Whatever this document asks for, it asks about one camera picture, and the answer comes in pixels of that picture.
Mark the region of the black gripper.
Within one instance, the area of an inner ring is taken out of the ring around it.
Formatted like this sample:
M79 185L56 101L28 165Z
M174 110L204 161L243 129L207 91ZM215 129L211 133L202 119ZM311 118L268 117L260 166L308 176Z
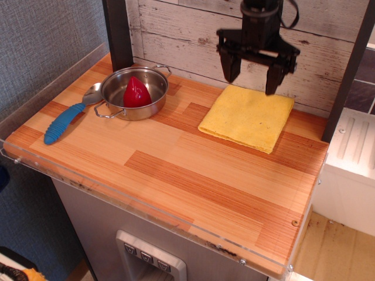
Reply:
M284 77L295 72L300 51L281 38L281 8L242 8L241 12L241 29L217 30L224 78L232 83L238 77L242 59L269 66L265 94L273 95Z

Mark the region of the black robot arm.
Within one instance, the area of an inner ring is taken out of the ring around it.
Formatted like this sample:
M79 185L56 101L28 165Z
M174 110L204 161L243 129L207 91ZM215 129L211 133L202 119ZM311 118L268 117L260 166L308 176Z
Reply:
M241 61L268 66L265 93L275 94L284 77L294 73L300 50L280 35L283 1L242 1L241 29L219 29L217 51L224 78L232 83L240 74Z

